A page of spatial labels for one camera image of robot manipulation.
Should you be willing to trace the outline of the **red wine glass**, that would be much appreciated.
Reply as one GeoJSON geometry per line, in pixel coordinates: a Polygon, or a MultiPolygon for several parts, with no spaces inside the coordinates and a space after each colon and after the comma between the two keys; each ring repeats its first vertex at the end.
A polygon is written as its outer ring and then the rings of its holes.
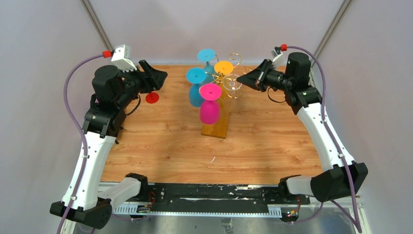
{"type": "Polygon", "coordinates": [[[150,92],[146,95],[145,101],[149,104],[155,104],[159,100],[160,96],[155,92],[150,92]]]}

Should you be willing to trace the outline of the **clear wine glass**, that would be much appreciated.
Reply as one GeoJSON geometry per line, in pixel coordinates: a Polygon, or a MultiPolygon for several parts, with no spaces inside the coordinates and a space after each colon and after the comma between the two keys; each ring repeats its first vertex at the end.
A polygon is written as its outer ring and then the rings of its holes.
{"type": "Polygon", "coordinates": [[[242,84],[237,81],[238,77],[237,74],[228,74],[223,81],[223,87],[227,94],[225,104],[229,105],[231,111],[236,108],[238,99],[243,95],[242,84]]]}

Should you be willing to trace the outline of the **pink wine glass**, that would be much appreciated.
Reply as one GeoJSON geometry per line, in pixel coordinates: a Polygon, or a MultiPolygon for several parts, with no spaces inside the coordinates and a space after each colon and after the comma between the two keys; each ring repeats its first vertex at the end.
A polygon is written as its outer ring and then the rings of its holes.
{"type": "Polygon", "coordinates": [[[215,124],[220,117],[220,105],[216,100],[221,96],[222,90],[217,84],[209,83],[203,85],[199,92],[204,99],[200,107],[199,119],[203,124],[215,124]]]}

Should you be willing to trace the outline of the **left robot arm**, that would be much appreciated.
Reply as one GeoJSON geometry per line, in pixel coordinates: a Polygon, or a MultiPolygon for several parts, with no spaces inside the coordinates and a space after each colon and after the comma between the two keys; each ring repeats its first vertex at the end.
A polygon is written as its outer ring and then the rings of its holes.
{"type": "Polygon", "coordinates": [[[61,201],[51,204],[51,214],[100,230],[123,202],[130,198],[144,201],[150,196],[147,177],[136,173],[127,174],[104,192],[98,190],[107,156],[127,117],[126,108],[141,94],[156,94],[168,77],[145,60],[139,65],[139,69],[125,72],[114,65],[95,71],[90,108],[78,125],[82,144],[75,172],[61,201]]]}

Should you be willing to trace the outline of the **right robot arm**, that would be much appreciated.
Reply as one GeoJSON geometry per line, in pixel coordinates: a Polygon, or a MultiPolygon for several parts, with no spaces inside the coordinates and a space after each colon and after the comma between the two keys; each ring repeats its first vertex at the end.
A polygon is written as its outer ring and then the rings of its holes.
{"type": "Polygon", "coordinates": [[[351,197],[364,182],[368,168],[357,163],[341,143],[318,89],[309,84],[311,62],[307,54],[294,52],[288,56],[285,72],[277,71],[273,61],[265,59],[254,70],[240,76],[244,86],[265,92],[268,89],[284,92],[285,101],[303,123],[319,155],[323,172],[314,177],[293,175],[280,179],[278,197],[291,203],[298,195],[312,196],[319,202],[351,197]]]}

